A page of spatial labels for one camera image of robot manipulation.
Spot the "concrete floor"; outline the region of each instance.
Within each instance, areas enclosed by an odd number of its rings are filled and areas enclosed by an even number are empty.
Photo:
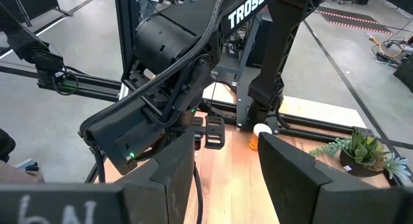
[[[59,0],[69,10],[85,0]],[[367,6],[339,6],[327,1],[323,6],[370,15],[381,24],[402,28],[409,20],[383,4],[370,0]],[[319,14],[307,18],[308,24],[345,73],[381,128],[394,141],[413,143],[413,94],[395,78],[393,68],[375,62],[373,44],[367,32],[328,24]],[[408,27],[413,30],[413,23]],[[410,33],[402,32],[405,37]],[[389,36],[378,36],[385,40]],[[40,36],[52,43],[65,63],[88,74],[119,79],[121,53],[114,0],[94,0]],[[0,65],[32,70],[14,55],[0,60]],[[301,25],[283,72],[285,95],[353,108],[368,128],[374,130],[348,88],[340,79],[305,25]],[[94,159],[77,136],[79,125],[110,103],[83,97],[62,97],[40,90],[35,79],[0,74],[4,88],[0,123],[17,140],[11,163],[34,158],[42,166],[47,181],[82,182]],[[400,150],[411,159],[413,153]]]

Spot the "wooden table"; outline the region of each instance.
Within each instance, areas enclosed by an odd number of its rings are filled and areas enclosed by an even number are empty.
[[[204,97],[211,98],[213,89],[213,85],[205,89]],[[222,84],[217,85],[214,99],[235,102],[230,89]],[[293,97],[285,97],[281,112],[342,125],[365,127],[355,110]],[[201,147],[201,150],[196,152],[195,161],[201,178],[204,200],[203,223],[279,223],[261,173],[258,154],[248,148],[250,135],[249,132],[237,132],[235,127],[226,126],[225,146],[221,150]],[[305,152],[325,145],[296,137],[279,137]],[[344,171],[338,157],[332,159],[328,156],[318,156],[317,159]],[[105,161],[105,172],[108,183],[121,177],[109,160]],[[376,187],[390,186],[382,174],[362,180]],[[185,223],[195,223],[196,216],[196,187],[195,183],[192,183]]]

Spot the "orange object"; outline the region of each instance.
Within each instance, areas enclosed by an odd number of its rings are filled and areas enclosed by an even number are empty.
[[[251,134],[250,142],[248,146],[253,151],[258,151],[258,135],[260,132],[266,132],[272,134],[271,128],[266,124],[258,123],[254,126],[254,131]]]

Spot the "potted plant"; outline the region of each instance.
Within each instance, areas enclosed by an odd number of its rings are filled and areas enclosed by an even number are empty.
[[[353,176],[370,177],[384,170],[388,171],[390,179],[393,175],[402,179],[410,176],[405,166],[407,159],[395,158],[394,153],[384,152],[376,137],[365,137],[358,130],[353,131],[351,138],[336,139],[327,146],[310,151],[310,154],[317,156],[327,153],[333,158],[339,150],[341,165]]]

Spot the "plant pot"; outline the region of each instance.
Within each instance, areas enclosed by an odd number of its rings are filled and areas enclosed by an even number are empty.
[[[344,152],[343,150],[340,152],[340,163],[343,167],[346,167],[346,166],[350,167],[351,170],[348,170],[347,172],[353,176],[367,178],[367,177],[377,176],[383,173],[383,171],[375,172],[375,171],[371,171],[359,165],[350,156],[348,156],[346,152]]]

